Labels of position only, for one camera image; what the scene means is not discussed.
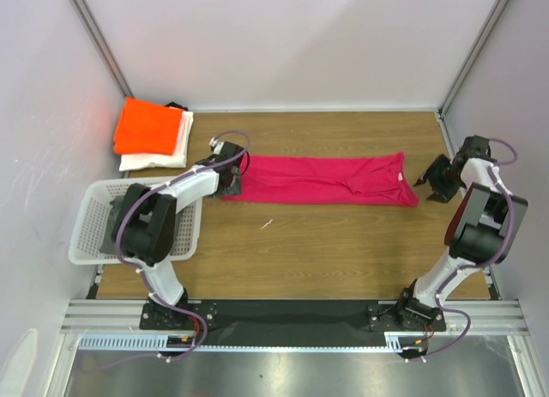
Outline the pink t shirt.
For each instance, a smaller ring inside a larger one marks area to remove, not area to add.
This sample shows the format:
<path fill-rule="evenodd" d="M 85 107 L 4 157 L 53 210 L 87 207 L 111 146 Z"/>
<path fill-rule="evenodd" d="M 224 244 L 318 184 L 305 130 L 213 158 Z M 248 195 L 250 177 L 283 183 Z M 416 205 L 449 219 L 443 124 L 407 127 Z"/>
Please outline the pink t shirt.
<path fill-rule="evenodd" d="M 404 154 L 361 158 L 253 155 L 230 202 L 369 205 L 415 208 L 404 176 Z"/>

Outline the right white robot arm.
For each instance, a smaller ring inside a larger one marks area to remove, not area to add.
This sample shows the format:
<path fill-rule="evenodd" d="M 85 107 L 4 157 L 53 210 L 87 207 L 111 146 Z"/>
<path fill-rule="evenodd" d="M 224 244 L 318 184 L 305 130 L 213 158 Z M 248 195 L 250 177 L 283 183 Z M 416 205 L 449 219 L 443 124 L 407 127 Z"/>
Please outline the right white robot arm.
<path fill-rule="evenodd" d="M 453 159 L 439 155 L 417 181 L 431 186 L 432 202 L 447 203 L 460 189 L 466 194 L 445 232 L 446 250 L 397 301 L 395 319 L 406 330 L 433 324 L 442 316 L 447 297 L 466 278 L 509 254 L 528 202 L 504 184 L 492 143 L 479 135 L 466 137 Z"/>

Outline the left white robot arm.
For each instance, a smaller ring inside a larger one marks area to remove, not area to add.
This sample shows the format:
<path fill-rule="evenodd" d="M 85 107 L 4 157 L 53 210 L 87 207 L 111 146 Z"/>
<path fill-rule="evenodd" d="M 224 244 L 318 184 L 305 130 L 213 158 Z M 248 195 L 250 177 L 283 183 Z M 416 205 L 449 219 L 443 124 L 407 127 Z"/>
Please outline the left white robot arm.
<path fill-rule="evenodd" d="M 111 239 L 118 260 L 134 267 L 148 289 L 141 328 L 181 329 L 191 322 L 201 327 L 169 259 L 178 215 L 204 197 L 239 195 L 250 165 L 245 147 L 215 138 L 209 146 L 207 158 L 173 179 L 156 186 L 131 184 L 120 203 Z"/>

